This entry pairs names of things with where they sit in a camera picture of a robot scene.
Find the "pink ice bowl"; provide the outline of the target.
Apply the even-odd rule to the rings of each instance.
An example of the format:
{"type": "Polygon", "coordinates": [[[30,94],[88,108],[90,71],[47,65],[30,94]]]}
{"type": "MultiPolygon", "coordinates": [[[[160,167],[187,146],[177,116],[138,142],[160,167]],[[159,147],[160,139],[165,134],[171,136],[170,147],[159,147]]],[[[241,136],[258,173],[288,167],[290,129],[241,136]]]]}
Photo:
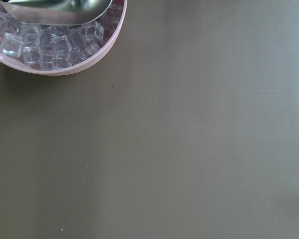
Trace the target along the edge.
{"type": "MultiPolygon", "coordinates": [[[[76,64],[74,66],[68,67],[68,68],[63,68],[63,69],[58,69],[58,70],[50,70],[50,71],[48,71],[48,70],[41,71],[41,70],[34,69],[30,66],[26,66],[18,59],[2,55],[1,52],[0,52],[0,62],[3,65],[13,68],[17,71],[26,72],[26,73],[30,73],[30,74],[36,74],[36,75],[44,75],[44,76],[71,75],[71,74],[75,74],[75,73],[81,72],[83,70],[86,70],[86,69],[92,67],[93,65],[98,63],[100,60],[102,60],[103,57],[106,56],[106,54],[111,50],[111,48],[115,44],[115,42],[120,34],[123,22],[125,20],[128,2],[126,0],[119,0],[119,1],[116,0],[115,3],[121,3],[123,5],[123,10],[122,10],[120,21],[119,21],[115,31],[111,35],[111,37],[108,38],[108,40],[106,41],[105,45],[98,52],[96,52],[96,54],[89,57],[87,60],[85,60],[79,64],[76,64]]],[[[1,44],[2,40],[3,40],[3,37],[0,36],[0,44],[1,44]]]]}

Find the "steel ice scoop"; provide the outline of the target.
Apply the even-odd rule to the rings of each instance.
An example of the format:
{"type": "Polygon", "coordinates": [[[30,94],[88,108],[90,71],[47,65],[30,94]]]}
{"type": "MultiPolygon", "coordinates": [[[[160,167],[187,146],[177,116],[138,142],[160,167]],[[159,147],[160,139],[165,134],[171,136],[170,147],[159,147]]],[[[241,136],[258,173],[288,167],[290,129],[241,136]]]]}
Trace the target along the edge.
{"type": "Polygon", "coordinates": [[[3,8],[22,23],[82,25],[97,20],[111,0],[2,0],[3,8]]]}

